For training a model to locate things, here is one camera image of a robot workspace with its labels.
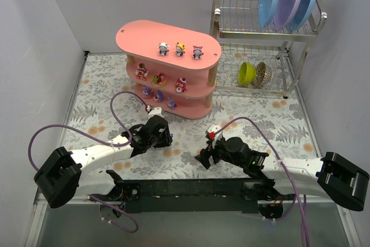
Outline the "blue white duck figure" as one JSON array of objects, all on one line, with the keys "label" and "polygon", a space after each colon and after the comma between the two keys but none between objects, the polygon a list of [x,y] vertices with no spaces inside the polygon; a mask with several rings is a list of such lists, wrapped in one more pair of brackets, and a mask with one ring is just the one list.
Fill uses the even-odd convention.
[{"label": "blue white duck figure", "polygon": [[161,56],[166,56],[169,52],[169,45],[165,42],[161,42],[158,45],[158,52]]}]

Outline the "strawberry cake toy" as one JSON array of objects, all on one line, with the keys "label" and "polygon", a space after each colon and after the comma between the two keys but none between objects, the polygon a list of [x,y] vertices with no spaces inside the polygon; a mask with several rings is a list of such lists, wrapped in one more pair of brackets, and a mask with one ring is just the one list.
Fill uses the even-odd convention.
[{"label": "strawberry cake toy", "polygon": [[147,80],[150,71],[146,68],[144,63],[139,63],[135,71],[136,78],[139,80]]}]

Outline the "pink flowerpot toy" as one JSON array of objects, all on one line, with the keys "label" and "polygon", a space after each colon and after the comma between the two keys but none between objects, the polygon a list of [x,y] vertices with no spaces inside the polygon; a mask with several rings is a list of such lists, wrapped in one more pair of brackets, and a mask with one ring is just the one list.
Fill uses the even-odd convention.
[{"label": "pink flowerpot toy", "polygon": [[159,73],[153,76],[152,84],[154,87],[162,88],[167,83],[167,77],[164,73]]}]

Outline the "purple bunny head toy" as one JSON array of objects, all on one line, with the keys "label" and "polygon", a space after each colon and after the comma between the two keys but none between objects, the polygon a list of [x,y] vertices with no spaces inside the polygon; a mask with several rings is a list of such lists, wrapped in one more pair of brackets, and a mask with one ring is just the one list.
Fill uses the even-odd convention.
[{"label": "purple bunny head toy", "polygon": [[162,103],[163,100],[164,100],[163,92],[161,90],[157,90],[157,92],[155,93],[155,96],[153,98],[153,101],[157,102],[157,103]]}]

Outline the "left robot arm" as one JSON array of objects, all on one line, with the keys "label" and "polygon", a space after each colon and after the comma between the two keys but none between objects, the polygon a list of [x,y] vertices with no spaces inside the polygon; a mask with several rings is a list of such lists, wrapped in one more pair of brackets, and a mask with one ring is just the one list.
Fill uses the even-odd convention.
[{"label": "left robot arm", "polygon": [[160,115],[149,116],[146,124],[135,125],[101,145],[72,151],[55,149],[37,170],[34,181],[51,208],[59,208],[76,196],[119,194],[120,176],[111,170],[96,173],[96,169],[171,143],[168,122]]}]

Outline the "pink figure toy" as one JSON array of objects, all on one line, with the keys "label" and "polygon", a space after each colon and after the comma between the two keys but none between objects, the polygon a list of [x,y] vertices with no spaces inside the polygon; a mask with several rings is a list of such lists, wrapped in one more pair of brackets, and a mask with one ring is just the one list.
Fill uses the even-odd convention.
[{"label": "pink figure toy", "polygon": [[187,80],[186,78],[178,78],[176,81],[175,90],[177,93],[185,93],[187,91],[186,89]]},{"label": "pink figure toy", "polygon": [[199,60],[204,54],[202,48],[202,46],[193,46],[193,58],[195,60]]}]

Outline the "pink purple cupcake toy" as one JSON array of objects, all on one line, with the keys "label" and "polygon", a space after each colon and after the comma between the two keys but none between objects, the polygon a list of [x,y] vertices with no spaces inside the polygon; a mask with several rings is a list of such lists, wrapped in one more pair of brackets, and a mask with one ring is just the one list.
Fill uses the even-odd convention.
[{"label": "pink purple cupcake toy", "polygon": [[149,88],[147,86],[143,86],[143,89],[141,90],[141,93],[143,95],[143,98],[149,99],[153,95],[153,89],[151,89],[151,88]]}]

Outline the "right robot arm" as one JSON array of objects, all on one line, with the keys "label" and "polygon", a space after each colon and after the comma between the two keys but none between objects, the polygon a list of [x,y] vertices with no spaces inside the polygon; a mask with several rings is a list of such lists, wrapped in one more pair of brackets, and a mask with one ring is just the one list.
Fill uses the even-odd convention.
[{"label": "right robot arm", "polygon": [[205,167],[223,160],[260,180],[247,190],[250,198],[272,200],[294,193],[333,200],[352,211],[363,211],[369,174],[340,154],[328,152],[322,158],[278,160],[268,153],[249,148],[238,137],[213,138],[195,158]]}]

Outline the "yellow blue duck figure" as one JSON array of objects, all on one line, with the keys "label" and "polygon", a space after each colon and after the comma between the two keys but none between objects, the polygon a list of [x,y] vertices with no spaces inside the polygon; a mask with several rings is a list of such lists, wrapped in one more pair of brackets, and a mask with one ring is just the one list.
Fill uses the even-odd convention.
[{"label": "yellow blue duck figure", "polygon": [[176,55],[181,57],[185,54],[185,45],[183,43],[177,42],[175,46]]}]

